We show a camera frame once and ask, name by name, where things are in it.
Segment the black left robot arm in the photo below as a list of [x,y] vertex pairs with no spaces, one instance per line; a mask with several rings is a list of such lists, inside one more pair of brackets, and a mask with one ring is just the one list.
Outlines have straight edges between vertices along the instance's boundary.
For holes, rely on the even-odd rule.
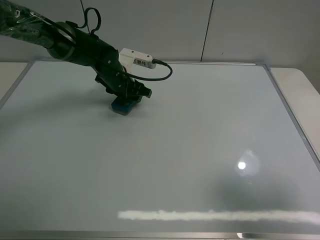
[[0,34],[42,46],[55,59],[91,67],[96,72],[95,81],[109,94],[134,100],[152,94],[144,84],[125,75],[117,49],[70,22],[53,22],[27,7],[2,0]]

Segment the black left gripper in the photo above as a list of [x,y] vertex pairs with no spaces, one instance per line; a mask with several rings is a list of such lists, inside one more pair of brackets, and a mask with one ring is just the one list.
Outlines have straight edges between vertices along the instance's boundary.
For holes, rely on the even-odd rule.
[[119,74],[96,73],[95,81],[103,85],[107,93],[116,95],[116,103],[134,103],[139,97],[150,98],[152,90],[143,83],[133,80],[131,77]]

